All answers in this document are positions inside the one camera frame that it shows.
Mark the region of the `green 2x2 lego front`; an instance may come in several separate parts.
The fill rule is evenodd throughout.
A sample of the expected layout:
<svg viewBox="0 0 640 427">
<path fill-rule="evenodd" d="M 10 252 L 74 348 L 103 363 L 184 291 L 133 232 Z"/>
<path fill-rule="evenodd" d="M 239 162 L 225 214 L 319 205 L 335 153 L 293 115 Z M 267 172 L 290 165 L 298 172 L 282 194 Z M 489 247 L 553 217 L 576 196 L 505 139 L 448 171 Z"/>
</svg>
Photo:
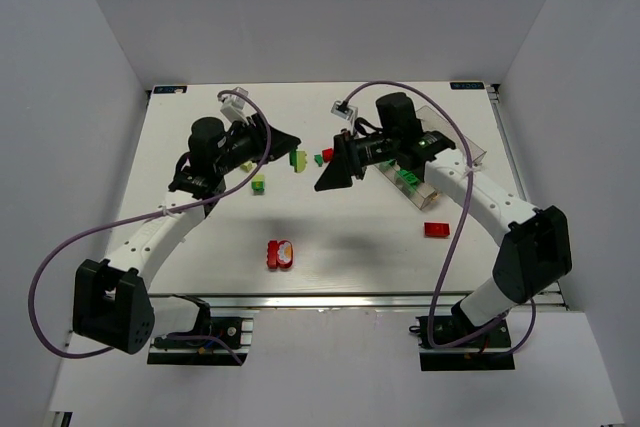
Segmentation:
<svg viewBox="0 0 640 427">
<path fill-rule="evenodd" d="M 396 181 L 398 182 L 403 192 L 409 194 L 416 191 L 416 188 L 420 185 L 421 181 L 412 172 L 407 170 L 399 170 L 396 172 Z"/>
</svg>

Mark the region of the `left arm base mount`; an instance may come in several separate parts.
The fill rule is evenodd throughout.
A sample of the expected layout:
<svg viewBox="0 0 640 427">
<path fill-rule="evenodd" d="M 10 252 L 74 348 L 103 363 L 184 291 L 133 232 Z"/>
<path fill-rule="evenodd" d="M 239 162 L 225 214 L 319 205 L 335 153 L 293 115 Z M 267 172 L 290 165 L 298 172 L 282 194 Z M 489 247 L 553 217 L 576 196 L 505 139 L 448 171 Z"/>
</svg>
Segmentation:
<svg viewBox="0 0 640 427">
<path fill-rule="evenodd" d="M 193 296 L 156 297 L 147 363 L 240 367 L 252 343 L 254 318 Z"/>
</svg>

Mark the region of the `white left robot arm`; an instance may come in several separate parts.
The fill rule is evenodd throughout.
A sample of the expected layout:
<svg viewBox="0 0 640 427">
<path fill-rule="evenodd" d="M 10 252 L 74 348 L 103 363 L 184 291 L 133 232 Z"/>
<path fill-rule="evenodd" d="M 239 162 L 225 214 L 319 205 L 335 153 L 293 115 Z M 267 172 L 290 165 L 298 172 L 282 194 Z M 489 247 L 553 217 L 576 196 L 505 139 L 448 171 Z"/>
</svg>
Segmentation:
<svg viewBox="0 0 640 427">
<path fill-rule="evenodd" d="M 78 267 L 74 333 L 128 354 L 139 352 L 154 337 L 176 336 L 191 342 L 209 337 L 211 313 L 206 302 L 177 295 L 154 303 L 148 289 L 171 253 L 215 208 L 227 190 L 228 173 L 246 162 L 278 160 L 300 143 L 257 114 L 229 127 L 216 117 L 196 120 L 157 217 L 144 221 L 103 260 L 87 259 Z"/>
</svg>

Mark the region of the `green sloped lego brick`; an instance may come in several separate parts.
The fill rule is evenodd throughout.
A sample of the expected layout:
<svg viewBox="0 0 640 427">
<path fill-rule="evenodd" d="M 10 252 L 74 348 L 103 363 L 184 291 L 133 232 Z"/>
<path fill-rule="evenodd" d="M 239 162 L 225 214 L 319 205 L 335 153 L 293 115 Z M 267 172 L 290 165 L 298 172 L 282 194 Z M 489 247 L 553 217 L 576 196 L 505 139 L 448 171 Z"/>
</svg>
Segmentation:
<svg viewBox="0 0 640 427">
<path fill-rule="evenodd" d="M 381 171 L 386 171 L 388 169 L 393 168 L 396 165 L 396 161 L 395 160 L 389 160 L 386 162 L 381 162 L 377 165 L 377 167 L 381 170 Z"/>
</svg>

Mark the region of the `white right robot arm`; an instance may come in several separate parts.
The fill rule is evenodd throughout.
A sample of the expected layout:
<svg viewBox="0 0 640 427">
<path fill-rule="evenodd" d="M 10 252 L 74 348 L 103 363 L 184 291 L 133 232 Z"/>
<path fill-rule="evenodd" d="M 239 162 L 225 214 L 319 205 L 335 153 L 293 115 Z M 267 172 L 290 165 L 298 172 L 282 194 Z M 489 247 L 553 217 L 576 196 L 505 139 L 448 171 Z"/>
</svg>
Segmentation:
<svg viewBox="0 0 640 427">
<path fill-rule="evenodd" d="M 368 166 L 392 161 L 445 194 L 473 218 L 499 247 L 490 277 L 451 309 L 457 339 L 467 344 L 495 327 L 514 307 L 531 301 L 572 269 L 566 215 L 516 198 L 475 169 L 468 142 L 427 131 L 403 92 L 375 102 L 380 124 L 357 117 L 333 138 L 333 156 L 316 191 L 352 186 Z"/>
</svg>

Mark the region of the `green on lime long lego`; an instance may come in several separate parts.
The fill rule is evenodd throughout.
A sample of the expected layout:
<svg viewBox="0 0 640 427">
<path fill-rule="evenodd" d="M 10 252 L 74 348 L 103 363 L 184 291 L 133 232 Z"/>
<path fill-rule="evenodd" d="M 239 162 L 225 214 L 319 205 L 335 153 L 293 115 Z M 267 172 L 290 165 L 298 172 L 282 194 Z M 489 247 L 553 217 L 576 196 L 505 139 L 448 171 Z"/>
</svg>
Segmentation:
<svg viewBox="0 0 640 427">
<path fill-rule="evenodd" d="M 289 165 L 295 173 L 302 173 L 307 166 L 307 152 L 303 150 L 292 150 L 289 153 Z"/>
</svg>

